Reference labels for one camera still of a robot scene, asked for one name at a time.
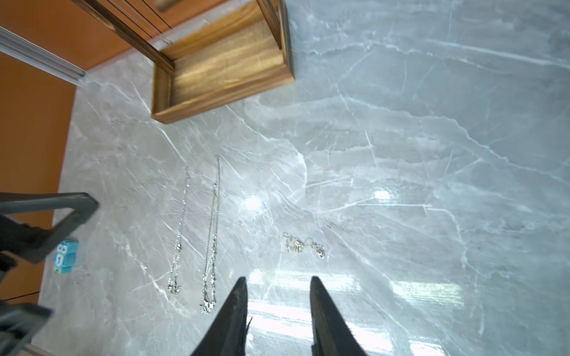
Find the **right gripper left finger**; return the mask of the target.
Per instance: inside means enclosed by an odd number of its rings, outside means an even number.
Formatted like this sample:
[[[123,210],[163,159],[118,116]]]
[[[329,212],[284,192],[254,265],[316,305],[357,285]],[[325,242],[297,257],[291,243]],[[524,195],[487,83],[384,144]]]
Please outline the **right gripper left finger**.
[[[246,277],[240,277],[203,340],[191,355],[245,355],[246,336],[249,331],[247,315]]]

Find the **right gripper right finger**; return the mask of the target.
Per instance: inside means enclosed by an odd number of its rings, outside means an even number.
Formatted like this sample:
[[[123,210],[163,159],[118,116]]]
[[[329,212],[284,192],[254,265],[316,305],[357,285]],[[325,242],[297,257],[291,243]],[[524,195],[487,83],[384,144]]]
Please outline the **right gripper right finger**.
[[[322,281],[316,276],[312,277],[310,283],[310,310],[313,355],[366,355]]]

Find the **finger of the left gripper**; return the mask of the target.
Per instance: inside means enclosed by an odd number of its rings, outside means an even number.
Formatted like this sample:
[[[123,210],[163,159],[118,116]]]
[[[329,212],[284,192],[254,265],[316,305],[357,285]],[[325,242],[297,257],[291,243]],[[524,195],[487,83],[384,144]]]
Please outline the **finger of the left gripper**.
[[[84,192],[63,194],[1,193],[1,253],[41,263],[81,225],[99,203]]]
[[[1,356],[17,355],[52,314],[51,309],[36,304],[1,302]]]

